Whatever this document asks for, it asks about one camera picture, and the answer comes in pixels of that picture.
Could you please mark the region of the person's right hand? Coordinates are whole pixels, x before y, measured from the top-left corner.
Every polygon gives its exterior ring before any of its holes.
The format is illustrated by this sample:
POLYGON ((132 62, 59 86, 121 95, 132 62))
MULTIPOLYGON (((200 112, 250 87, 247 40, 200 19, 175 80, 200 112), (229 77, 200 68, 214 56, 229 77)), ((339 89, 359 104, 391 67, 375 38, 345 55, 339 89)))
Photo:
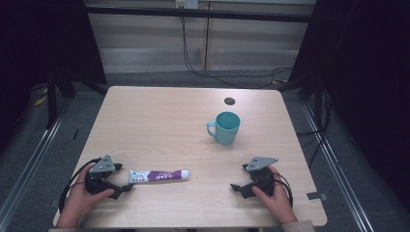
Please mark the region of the person's right hand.
POLYGON ((286 189, 279 183, 281 177, 278 171, 272 165, 270 165, 269 168, 274 173, 274 179, 278 181, 274 183, 273 195, 267 195, 259 187, 253 187, 253 193, 263 202, 273 218, 275 218, 280 225, 297 222, 298 220, 290 206, 286 189))

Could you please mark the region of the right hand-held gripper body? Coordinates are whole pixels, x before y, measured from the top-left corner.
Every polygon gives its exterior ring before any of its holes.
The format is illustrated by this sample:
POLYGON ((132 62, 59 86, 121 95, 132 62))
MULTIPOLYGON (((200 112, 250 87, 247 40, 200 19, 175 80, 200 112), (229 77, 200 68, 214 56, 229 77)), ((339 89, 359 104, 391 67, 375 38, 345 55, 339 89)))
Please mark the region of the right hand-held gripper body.
POLYGON ((277 162, 277 158, 253 157, 249 164, 248 174, 253 183, 264 193, 272 196, 274 193, 274 173, 269 166, 277 162))

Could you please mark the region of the black horizontal bar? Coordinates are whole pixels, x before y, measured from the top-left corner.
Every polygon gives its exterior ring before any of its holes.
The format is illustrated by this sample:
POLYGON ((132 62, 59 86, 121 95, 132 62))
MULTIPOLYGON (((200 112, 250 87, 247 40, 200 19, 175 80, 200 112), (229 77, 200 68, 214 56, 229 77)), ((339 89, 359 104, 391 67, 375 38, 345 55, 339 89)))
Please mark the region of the black horizontal bar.
POLYGON ((110 15, 148 15, 148 16, 180 16, 198 18, 217 18, 217 19, 241 19, 259 21, 280 21, 280 22, 300 22, 309 23, 316 18, 302 14, 262 14, 262 13, 243 13, 213 10, 190 10, 190 9, 166 9, 166 8, 134 8, 134 7, 115 7, 104 5, 86 5, 87 13, 91 14, 110 14, 110 15))

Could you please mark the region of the white wall socket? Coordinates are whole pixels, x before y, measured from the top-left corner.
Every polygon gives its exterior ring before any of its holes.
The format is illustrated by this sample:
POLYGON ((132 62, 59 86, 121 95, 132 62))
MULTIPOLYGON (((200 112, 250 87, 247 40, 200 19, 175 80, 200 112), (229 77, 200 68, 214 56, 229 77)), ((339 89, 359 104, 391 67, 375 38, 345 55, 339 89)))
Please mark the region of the white wall socket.
POLYGON ((197 10, 199 7, 198 0, 175 0, 177 9, 197 10))

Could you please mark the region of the white and purple toothpaste tube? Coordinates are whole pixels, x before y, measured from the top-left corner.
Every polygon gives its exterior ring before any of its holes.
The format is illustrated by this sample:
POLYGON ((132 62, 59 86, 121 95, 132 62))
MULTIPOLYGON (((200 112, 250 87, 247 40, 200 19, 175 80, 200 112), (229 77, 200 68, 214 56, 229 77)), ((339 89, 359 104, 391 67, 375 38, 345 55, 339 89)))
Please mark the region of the white and purple toothpaste tube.
POLYGON ((145 183, 166 183, 176 181, 186 181, 190 177, 188 170, 177 170, 173 172, 167 171, 135 171, 129 173, 129 184, 145 184, 145 183))

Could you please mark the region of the teal cup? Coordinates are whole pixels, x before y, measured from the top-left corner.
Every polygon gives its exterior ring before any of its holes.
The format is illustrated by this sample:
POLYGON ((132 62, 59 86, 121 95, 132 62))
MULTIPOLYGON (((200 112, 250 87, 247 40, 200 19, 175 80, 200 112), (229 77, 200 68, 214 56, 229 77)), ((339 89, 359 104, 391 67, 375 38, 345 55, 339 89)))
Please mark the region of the teal cup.
POLYGON ((220 113, 216 119, 206 125, 207 132, 214 137, 219 144, 231 144, 241 125, 241 119, 233 112, 220 113))

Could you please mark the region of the person's left hand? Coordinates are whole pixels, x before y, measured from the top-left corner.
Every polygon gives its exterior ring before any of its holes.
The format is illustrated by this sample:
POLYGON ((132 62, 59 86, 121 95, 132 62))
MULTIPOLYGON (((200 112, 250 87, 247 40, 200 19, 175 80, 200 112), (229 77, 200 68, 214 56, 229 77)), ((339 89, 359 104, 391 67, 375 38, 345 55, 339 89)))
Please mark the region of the person's left hand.
POLYGON ((98 203, 114 193, 109 188, 98 194, 91 194, 85 187, 85 179, 89 169, 88 164, 77 176, 74 185, 70 189, 65 207, 57 220, 57 228, 76 228, 80 220, 98 203))

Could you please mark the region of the dark curtain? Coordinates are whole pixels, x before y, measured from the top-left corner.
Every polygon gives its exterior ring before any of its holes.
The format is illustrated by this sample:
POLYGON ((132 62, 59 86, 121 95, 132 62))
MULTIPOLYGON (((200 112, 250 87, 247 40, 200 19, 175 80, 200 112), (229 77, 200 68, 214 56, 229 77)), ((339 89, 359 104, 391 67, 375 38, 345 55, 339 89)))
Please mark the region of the dark curtain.
POLYGON ((102 58, 84 0, 0 0, 0 151, 15 136, 32 88, 50 69, 104 94, 102 58))
POLYGON ((316 0, 290 75, 329 91, 373 168, 410 210, 410 0, 316 0))

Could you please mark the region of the metal floor rail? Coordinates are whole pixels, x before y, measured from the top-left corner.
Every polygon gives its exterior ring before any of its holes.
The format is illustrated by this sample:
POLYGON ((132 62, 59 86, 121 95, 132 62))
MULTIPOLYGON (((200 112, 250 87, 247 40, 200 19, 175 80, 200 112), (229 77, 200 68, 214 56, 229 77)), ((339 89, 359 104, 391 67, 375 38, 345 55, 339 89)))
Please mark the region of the metal floor rail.
POLYGON ((303 110, 306 114, 309 126, 313 129, 313 133, 315 134, 315 139, 319 143, 319 148, 323 152, 324 157, 330 166, 330 169, 337 181, 337 185, 360 231, 361 232, 375 232, 364 207, 362 206, 355 191, 352 189, 341 167, 336 157, 336 153, 334 152, 330 142, 326 138, 325 133, 319 131, 319 127, 317 126, 314 120, 313 110, 306 103, 303 104, 303 110))
POLYGON ((55 121, 44 131, 42 139, 37 145, 31 158, 24 165, 24 169, 19 173, 18 179, 15 182, 11 192, 0 206, 0 231, 4 231, 10 223, 27 186, 31 182, 35 172, 37 171, 40 162, 44 158, 48 147, 53 141, 55 134, 60 128, 62 120, 71 106, 72 99, 67 99, 63 104, 61 111, 57 114, 55 121))

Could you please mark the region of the black metal stand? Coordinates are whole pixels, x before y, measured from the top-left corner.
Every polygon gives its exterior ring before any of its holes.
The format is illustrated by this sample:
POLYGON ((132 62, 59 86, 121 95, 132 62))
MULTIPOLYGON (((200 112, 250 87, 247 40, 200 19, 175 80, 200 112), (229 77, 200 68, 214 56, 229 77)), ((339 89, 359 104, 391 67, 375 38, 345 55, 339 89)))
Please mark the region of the black metal stand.
POLYGON ((331 104, 323 80, 320 77, 304 78, 301 90, 298 93, 298 99, 303 103, 311 127, 310 134, 313 134, 318 142, 313 155, 307 162, 307 166, 311 167, 319 150, 326 147, 326 132, 330 124, 331 104))
POLYGON ((72 75, 68 69, 50 69, 46 78, 48 122, 47 128, 50 129, 58 117, 57 94, 59 90, 64 98, 73 98, 76 90, 72 85, 72 75))

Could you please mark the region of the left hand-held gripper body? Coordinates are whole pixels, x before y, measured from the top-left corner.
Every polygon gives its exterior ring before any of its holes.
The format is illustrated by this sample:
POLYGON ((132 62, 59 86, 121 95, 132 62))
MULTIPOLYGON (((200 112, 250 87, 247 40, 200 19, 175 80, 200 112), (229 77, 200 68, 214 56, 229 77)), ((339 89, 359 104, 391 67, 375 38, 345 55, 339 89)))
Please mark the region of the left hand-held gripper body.
POLYGON ((97 194, 106 189, 112 189, 107 178, 116 170, 110 155, 97 160, 86 174, 85 186, 89 193, 97 194))

